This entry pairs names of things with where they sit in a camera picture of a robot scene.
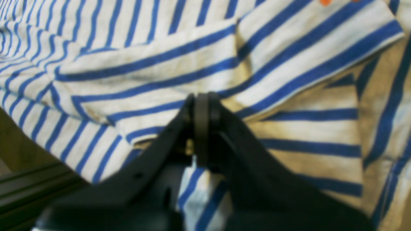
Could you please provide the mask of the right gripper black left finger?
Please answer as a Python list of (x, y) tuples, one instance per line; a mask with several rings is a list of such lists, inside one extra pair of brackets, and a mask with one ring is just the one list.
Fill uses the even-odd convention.
[(36, 221), (40, 231), (183, 231), (176, 210), (186, 167), (194, 96), (143, 153), (101, 183), (47, 206)]

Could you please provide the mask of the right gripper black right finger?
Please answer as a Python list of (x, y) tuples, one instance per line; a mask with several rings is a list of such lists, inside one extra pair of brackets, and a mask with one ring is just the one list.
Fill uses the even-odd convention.
[(358, 209), (321, 193), (275, 160), (217, 94), (194, 101), (199, 166), (223, 174), (233, 212), (226, 231), (373, 231)]

